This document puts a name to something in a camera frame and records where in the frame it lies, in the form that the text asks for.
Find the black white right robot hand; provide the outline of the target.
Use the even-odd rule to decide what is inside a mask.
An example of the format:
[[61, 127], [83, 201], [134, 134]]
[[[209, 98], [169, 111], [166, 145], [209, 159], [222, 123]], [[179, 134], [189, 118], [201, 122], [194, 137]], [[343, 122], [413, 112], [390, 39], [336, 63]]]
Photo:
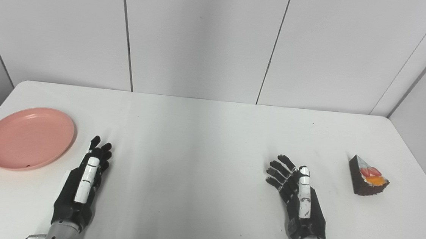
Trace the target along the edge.
[[326, 239], [326, 221], [308, 167], [297, 167], [287, 156], [278, 155], [266, 173], [266, 182], [278, 191], [286, 205], [286, 227], [291, 239]]

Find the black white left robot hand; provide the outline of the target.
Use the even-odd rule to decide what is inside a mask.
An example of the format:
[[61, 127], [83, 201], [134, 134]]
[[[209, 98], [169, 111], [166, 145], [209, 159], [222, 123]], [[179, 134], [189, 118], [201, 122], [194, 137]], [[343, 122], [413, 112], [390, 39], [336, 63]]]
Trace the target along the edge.
[[100, 142], [100, 136], [95, 136], [80, 165], [68, 174], [53, 204], [51, 223], [70, 222], [78, 231], [90, 224], [94, 214], [92, 204], [112, 157], [112, 144], [100, 146]]

